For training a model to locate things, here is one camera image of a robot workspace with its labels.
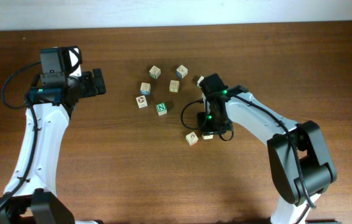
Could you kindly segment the wooden block blue L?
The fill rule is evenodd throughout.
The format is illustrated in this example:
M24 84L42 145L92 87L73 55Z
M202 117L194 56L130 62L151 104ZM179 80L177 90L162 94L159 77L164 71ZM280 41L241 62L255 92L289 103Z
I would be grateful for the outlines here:
M204 134L204 135L202 135L202 138L205 139L205 140L212 139L213 137L214 137L213 134Z

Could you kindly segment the wooden block carrot drawing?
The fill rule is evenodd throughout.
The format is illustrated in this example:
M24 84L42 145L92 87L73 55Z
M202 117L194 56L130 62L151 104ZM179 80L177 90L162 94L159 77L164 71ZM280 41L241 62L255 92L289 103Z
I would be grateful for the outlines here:
M199 141L199 138L197 137L195 132L191 132L186 135L186 141L190 146L192 146Z

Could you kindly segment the wooden block green A side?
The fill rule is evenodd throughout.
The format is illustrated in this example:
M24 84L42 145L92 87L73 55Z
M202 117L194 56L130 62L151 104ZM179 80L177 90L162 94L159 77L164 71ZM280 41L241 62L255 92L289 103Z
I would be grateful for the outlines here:
M197 81L197 87L200 88L200 83L204 80L204 76L200 76Z

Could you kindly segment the wooden block green N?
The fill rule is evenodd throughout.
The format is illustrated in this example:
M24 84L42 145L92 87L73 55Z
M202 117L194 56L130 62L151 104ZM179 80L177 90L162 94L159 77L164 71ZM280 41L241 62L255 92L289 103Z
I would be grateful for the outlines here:
M157 110L159 116L166 114L168 112L166 103L161 102L161 103L156 104L156 110Z

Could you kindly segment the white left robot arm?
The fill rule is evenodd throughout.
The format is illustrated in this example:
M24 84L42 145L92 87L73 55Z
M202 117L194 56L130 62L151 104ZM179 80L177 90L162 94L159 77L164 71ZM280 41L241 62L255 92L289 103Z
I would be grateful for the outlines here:
M26 129L14 173L4 195L31 195L36 189L56 194L57 163L62 138L72 112L81 98L106 93L99 68L77 69L65 82L39 86L41 75L33 79L25 96Z

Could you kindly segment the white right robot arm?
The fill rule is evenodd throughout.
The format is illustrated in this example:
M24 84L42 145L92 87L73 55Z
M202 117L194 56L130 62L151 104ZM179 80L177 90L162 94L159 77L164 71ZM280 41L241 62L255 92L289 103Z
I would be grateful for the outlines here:
M242 86L201 87L212 123L236 123L262 141L280 195L270 223L306 223L315 201L336 181L337 172L324 135L313 121L285 118Z

